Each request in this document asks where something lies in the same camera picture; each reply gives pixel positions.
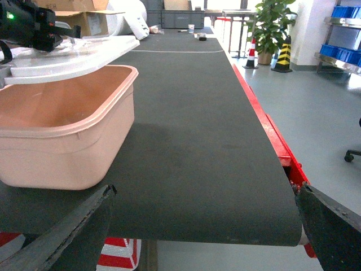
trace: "white line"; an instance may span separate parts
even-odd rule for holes
[[[146,53],[194,53],[194,54],[206,54],[206,53],[220,53],[220,52],[224,52],[223,50],[219,50],[219,51],[208,51],[208,52],[204,52],[204,51],[200,51],[200,52],[195,52],[195,51],[148,51],[148,50],[131,50],[131,52],[146,52]]]

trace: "conveyor belt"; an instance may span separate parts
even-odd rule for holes
[[[292,189],[221,50],[216,39],[167,29],[117,60],[139,70],[135,123],[105,179],[86,191],[1,183],[0,230],[44,232],[113,183],[109,236],[297,245]]]

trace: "plastic bin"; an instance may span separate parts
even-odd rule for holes
[[[354,12],[353,7],[347,7],[347,6],[336,6],[333,9],[331,17],[336,18],[351,18],[352,14]]]
[[[162,25],[162,12],[161,11],[148,11],[147,12],[147,25],[152,27],[154,25]]]
[[[0,180],[81,190],[100,182],[134,122],[129,66],[0,91]]]
[[[345,48],[339,48],[336,58],[343,62],[346,62],[347,58],[349,57],[350,51]]]
[[[351,18],[361,19],[361,7],[354,7],[354,11],[352,12]]]
[[[360,58],[361,51],[349,50],[349,55],[347,56],[346,62],[353,65],[358,65]]]
[[[358,65],[361,58],[361,51],[339,48],[337,59],[350,64]]]
[[[141,0],[146,7],[147,11],[150,10],[162,10],[163,9],[163,0]]]
[[[204,11],[162,11],[162,28],[186,28],[194,24],[196,29],[204,27]]]
[[[330,56],[331,58],[335,58],[337,56],[337,53],[338,53],[338,47],[337,46],[332,46],[332,45],[322,44],[322,48],[321,48],[320,53],[323,54],[323,55],[326,55],[326,56]]]

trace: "yellow and black striped cone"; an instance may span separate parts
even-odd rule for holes
[[[291,72],[292,70],[289,68],[290,59],[291,59],[291,36],[287,36],[285,43],[282,46],[276,66],[271,70],[275,72]]]

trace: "white lid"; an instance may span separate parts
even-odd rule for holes
[[[12,49],[11,77],[6,85],[38,84],[70,79],[104,67],[139,45],[134,36],[64,40],[47,53],[29,48]]]

